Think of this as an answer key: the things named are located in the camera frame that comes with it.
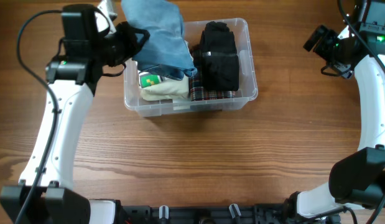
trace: wooden table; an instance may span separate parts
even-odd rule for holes
[[[321,75],[325,62],[302,48],[319,24],[341,30],[336,2],[175,3],[185,21],[246,19],[258,98],[238,111],[141,118],[124,107],[123,77],[102,78],[78,143],[75,190],[123,205],[252,205],[325,183],[361,130],[355,79]],[[31,15],[64,5],[0,4],[0,189],[16,184],[44,111],[44,90],[17,63],[16,34]],[[59,15],[36,19],[22,40],[26,64],[43,76],[62,35]],[[370,214],[358,212],[359,222]],[[9,223],[1,206],[0,223]]]

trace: plaid fabric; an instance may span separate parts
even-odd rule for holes
[[[200,69],[201,51],[197,47],[193,48],[191,53],[193,57],[193,64],[198,69],[198,74],[189,79],[190,82],[190,93],[191,101],[200,100],[219,100],[228,99],[235,97],[235,91],[208,91],[202,85],[202,73]]]

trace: wood grain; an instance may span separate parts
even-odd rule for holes
[[[102,78],[78,143],[75,190],[124,205],[252,205],[326,182],[361,129],[356,81],[324,77],[324,61],[302,48],[319,24],[343,27],[335,2],[175,3],[185,21],[247,20],[258,98],[238,111],[140,118],[124,107],[123,78]],[[16,61],[16,34],[34,13],[64,5],[0,4],[0,189],[17,182],[44,110],[45,92]],[[62,35],[58,15],[36,19],[22,40],[26,64],[44,74]],[[359,212],[359,222],[370,214]],[[0,223],[9,223],[1,206]]]

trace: white cloth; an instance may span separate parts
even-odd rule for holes
[[[147,101],[187,99],[189,94],[188,77],[181,81],[166,80],[156,85],[140,89],[142,99]]]

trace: plastic bin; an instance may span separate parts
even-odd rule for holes
[[[199,44],[202,31],[210,21],[186,22],[185,40],[189,46]],[[124,104],[127,109],[137,111],[140,116],[160,116],[162,114],[185,113],[206,110],[238,110],[258,95],[256,73],[249,38],[248,23],[241,18],[220,19],[234,32],[239,56],[239,90],[235,98],[206,101],[158,100],[146,101],[139,95],[136,63],[126,62],[124,71]]]

